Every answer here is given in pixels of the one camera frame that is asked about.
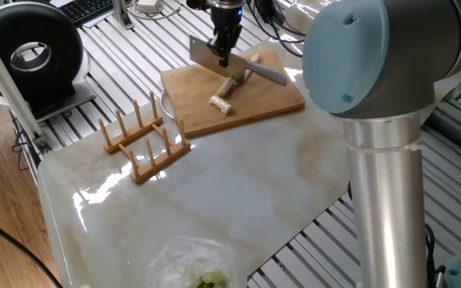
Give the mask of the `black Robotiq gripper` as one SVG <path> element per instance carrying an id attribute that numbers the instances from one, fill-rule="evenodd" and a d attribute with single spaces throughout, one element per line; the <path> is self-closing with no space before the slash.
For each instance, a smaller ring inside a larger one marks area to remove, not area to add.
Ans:
<path id="1" fill-rule="evenodd" d="M 242 13 L 241 6 L 231 9 L 216 6 L 210 8 L 214 37 L 206 45 L 214 55 L 219 57 L 219 65 L 222 67 L 228 67 L 229 54 L 239 40 L 243 28 L 240 25 Z"/>

